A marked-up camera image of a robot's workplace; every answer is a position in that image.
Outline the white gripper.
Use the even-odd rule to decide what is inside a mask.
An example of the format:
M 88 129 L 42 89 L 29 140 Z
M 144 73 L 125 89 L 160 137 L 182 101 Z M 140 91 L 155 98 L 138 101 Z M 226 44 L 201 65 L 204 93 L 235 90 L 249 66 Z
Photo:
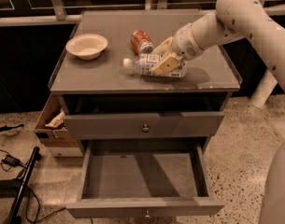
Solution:
M 169 36 L 153 50 L 153 54 L 164 56 L 151 68 L 151 72 L 155 76 L 162 75 L 178 67 L 182 58 L 190 61 L 200 56 L 203 52 L 193 36 L 192 24 L 187 23 L 177 30 L 173 37 Z

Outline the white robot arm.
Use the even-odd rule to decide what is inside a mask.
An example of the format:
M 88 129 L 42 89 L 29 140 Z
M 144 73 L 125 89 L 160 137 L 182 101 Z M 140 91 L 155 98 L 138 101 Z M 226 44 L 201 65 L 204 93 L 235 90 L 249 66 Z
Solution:
M 151 72 L 165 74 L 239 37 L 247 38 L 285 92 L 285 28 L 267 15 L 259 0 L 217 0 L 214 12 L 181 27 L 154 50 L 163 58 Z M 285 224 L 285 142 L 268 171 L 259 224 Z

